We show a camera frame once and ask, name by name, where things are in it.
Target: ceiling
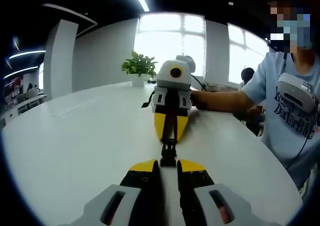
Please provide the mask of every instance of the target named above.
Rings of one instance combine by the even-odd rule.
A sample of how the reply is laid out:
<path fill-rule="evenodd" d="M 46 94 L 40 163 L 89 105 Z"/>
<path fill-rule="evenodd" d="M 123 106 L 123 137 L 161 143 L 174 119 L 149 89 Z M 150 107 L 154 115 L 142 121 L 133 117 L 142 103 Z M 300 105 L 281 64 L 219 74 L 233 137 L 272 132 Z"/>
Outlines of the ceiling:
<path fill-rule="evenodd" d="M 55 8 L 42 6 L 54 4 L 75 11 L 97 22 L 97 26 L 79 35 L 119 21 L 137 18 L 144 13 L 138 0 L 8 0 L 2 6 L 5 30 L 1 38 L 5 45 L 2 50 L 2 74 L 38 66 L 44 59 L 43 54 L 29 54 L 9 60 L 17 54 L 13 38 L 16 37 L 20 52 L 45 49 L 51 29 L 60 19 L 79 24 L 78 33 L 93 23 Z M 270 27 L 271 0 L 145 0 L 150 12 L 187 12 L 205 15 L 210 21 L 226 24 L 233 23 L 265 38 Z M 317 0 L 301 0 L 320 15 Z"/>

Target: white flower pot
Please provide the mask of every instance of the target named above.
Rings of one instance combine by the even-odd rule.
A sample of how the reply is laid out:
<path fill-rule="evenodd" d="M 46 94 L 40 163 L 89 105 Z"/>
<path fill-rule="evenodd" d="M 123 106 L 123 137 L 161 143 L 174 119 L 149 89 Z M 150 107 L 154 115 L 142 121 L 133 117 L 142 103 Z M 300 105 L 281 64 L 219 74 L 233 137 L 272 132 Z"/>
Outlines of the white flower pot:
<path fill-rule="evenodd" d="M 135 73 L 135 74 L 130 74 L 130 77 L 131 77 L 131 82 L 133 87 L 145 86 L 145 81 L 147 78 L 146 74 L 141 74 L 141 76 L 139 76 L 139 74 Z"/>

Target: robot eye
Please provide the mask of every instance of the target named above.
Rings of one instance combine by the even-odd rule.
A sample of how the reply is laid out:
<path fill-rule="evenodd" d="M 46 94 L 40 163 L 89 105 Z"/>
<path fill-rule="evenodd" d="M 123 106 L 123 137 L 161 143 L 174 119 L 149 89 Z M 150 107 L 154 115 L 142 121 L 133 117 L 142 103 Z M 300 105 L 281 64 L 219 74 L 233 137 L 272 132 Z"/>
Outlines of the robot eye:
<path fill-rule="evenodd" d="M 173 78 L 179 78 L 181 76 L 182 72 L 179 68 L 175 67 L 175 68 L 171 69 L 170 74 Z"/>

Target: person's arm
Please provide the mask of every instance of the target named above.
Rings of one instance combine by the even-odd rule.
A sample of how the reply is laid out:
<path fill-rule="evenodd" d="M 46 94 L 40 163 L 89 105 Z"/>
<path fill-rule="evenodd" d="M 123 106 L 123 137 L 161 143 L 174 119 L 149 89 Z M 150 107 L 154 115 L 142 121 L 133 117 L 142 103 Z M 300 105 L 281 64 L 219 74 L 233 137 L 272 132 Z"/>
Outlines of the person's arm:
<path fill-rule="evenodd" d="M 192 105 L 201 110 L 239 113 L 266 99 L 266 68 L 272 60 L 267 53 L 252 79 L 237 92 L 192 91 Z"/>
<path fill-rule="evenodd" d="M 200 110 L 238 113 L 250 109 L 254 102 L 243 92 L 192 91 L 192 104 Z"/>

